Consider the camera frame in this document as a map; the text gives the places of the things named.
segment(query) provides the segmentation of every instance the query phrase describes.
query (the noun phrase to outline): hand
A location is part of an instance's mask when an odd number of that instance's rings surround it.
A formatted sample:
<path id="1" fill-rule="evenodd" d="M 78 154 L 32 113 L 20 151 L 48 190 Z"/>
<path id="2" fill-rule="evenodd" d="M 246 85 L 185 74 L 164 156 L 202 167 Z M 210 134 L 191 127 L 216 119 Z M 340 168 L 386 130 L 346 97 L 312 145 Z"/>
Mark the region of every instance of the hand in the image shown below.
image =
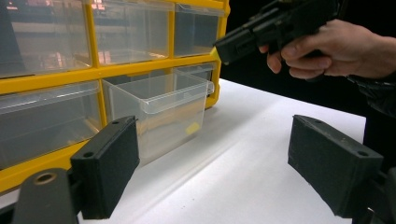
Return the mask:
<path id="1" fill-rule="evenodd" d="M 323 56 L 305 57 L 318 49 Z M 268 46 L 260 47 L 262 53 Z M 281 61 L 298 78 L 356 75 L 382 78 L 396 71 L 396 38 L 376 35 L 366 28 L 346 21 L 333 20 L 314 35 L 291 41 L 280 52 L 268 54 L 267 64 L 279 73 Z"/>

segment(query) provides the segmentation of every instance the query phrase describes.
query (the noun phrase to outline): plastic container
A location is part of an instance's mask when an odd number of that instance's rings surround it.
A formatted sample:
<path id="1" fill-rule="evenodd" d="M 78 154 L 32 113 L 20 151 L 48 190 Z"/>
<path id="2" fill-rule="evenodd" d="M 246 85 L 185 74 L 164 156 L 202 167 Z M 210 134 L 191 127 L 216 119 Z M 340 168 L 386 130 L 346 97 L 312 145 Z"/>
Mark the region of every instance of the plastic container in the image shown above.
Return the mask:
<path id="1" fill-rule="evenodd" d="M 200 63 L 176 67 L 173 71 L 176 74 L 190 74 L 210 81 L 212 80 L 212 72 L 215 67 L 215 63 Z"/>
<path id="2" fill-rule="evenodd" d="M 12 2 L 0 7 L 0 78 L 92 66 L 81 0 Z"/>
<path id="3" fill-rule="evenodd" d="M 170 74 L 114 85 L 104 81 L 107 118 L 137 117 L 140 166 L 194 137 L 202 127 L 213 83 Z"/>
<path id="4" fill-rule="evenodd" d="M 176 4 L 175 57 L 209 53 L 222 16 L 221 9 Z"/>
<path id="5" fill-rule="evenodd" d="M 0 169 L 91 138 L 98 81 L 0 96 Z"/>
<path id="6" fill-rule="evenodd" d="M 92 4 L 100 64 L 136 63 L 169 56 L 169 12 L 164 1 Z"/>

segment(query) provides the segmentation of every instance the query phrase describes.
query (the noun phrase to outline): table surface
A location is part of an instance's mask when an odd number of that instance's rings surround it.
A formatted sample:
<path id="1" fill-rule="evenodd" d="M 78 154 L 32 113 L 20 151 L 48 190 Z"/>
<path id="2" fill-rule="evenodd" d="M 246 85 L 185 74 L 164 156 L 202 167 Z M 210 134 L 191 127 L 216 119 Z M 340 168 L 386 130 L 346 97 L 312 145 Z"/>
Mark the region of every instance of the table surface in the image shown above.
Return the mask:
<path id="1" fill-rule="evenodd" d="M 199 134 L 137 169 L 110 219 L 79 216 L 80 223 L 350 224 L 288 165 L 292 116 L 320 119 L 359 142 L 365 118 L 219 84 L 219 101 L 205 111 Z"/>

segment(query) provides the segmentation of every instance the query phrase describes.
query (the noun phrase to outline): yellow frame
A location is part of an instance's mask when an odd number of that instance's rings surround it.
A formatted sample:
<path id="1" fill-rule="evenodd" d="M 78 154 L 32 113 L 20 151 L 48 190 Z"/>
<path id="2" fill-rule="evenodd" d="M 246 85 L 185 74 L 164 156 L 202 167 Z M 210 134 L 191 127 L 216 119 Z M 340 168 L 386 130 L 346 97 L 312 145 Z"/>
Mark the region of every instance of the yellow frame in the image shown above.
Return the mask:
<path id="1" fill-rule="evenodd" d="M 222 9 L 225 12 L 223 17 L 219 18 L 218 37 L 225 34 L 227 17 L 230 13 L 229 0 L 165 0 L 173 3 L 182 3 L 196 5 L 200 7 L 210 7 Z M 96 38 L 93 24 L 93 15 L 91 4 L 85 4 L 85 13 L 87 16 L 87 28 L 90 39 L 90 49 L 92 55 L 92 67 L 83 70 L 62 72 L 49 74 L 44 76 L 32 76 L 32 77 L 15 77 L 0 79 L 0 94 L 11 93 L 11 92 L 22 92 L 22 91 L 33 91 L 38 89 L 45 89 L 49 87 L 62 86 L 65 84 L 99 80 L 99 106 L 101 113 L 101 121 L 103 125 L 106 125 L 106 109 L 104 104 L 104 96 L 102 91 L 102 82 L 100 81 L 105 77 L 114 77 L 123 74 L 136 74 L 152 71 L 156 69 L 172 68 L 182 65 L 196 64 L 196 63 L 209 63 L 214 62 L 217 64 L 217 68 L 212 73 L 212 82 L 215 84 L 215 92 L 207 97 L 205 108 L 209 108 L 214 105 L 219 99 L 219 71 L 220 61 L 214 57 L 207 55 L 192 56 L 185 58 L 173 58 L 173 39 L 175 30 L 175 12 L 170 12 L 170 57 L 164 60 L 150 61 L 143 63 L 131 63 L 131 64 L 118 64 L 110 66 L 100 66 L 98 59 L 98 49 L 96 47 Z M 20 163 L 18 165 L 9 167 L 4 170 L 0 170 L 0 192 L 7 192 L 11 189 L 17 188 L 22 181 L 28 176 L 49 168 L 59 167 L 69 169 L 70 157 L 77 152 L 87 141 L 82 143 L 74 144 L 70 147 L 66 147 L 39 158 Z"/>

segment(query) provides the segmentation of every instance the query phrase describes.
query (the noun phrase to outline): white table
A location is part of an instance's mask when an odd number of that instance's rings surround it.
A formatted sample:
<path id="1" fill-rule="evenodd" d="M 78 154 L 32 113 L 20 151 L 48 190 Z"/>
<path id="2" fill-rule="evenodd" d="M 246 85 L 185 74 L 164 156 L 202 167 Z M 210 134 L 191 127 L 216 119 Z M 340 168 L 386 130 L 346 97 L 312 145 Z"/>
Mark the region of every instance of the white table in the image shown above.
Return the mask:
<path id="1" fill-rule="evenodd" d="M 350 224 L 288 165 L 292 116 L 362 142 L 365 118 L 220 81 L 198 136 L 135 171 L 111 219 L 94 224 Z"/>

